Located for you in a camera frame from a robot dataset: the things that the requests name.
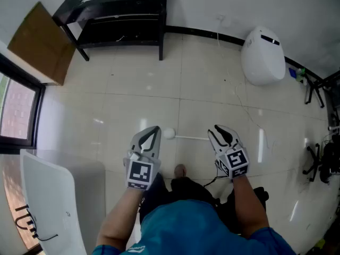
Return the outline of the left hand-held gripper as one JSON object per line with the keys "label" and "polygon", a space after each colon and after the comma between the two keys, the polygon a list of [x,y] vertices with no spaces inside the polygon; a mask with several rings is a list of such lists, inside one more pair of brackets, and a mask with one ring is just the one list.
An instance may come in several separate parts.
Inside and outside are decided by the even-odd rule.
{"label": "left hand-held gripper", "polygon": [[161,161],[159,157],[162,131],[158,126],[148,127],[137,134],[131,140],[131,150],[123,158],[125,166],[125,184],[128,188],[147,191],[150,189],[159,169]]}

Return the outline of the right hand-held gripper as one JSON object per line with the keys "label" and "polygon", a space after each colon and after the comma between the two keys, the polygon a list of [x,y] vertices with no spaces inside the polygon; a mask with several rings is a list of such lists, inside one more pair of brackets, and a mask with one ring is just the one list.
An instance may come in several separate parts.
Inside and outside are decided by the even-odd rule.
{"label": "right hand-held gripper", "polygon": [[212,130],[208,130],[208,138],[217,154],[215,160],[217,169],[231,180],[245,175],[250,162],[247,151],[241,146],[239,135],[233,129],[223,125],[215,124],[214,128],[222,136],[222,140],[219,140]]}

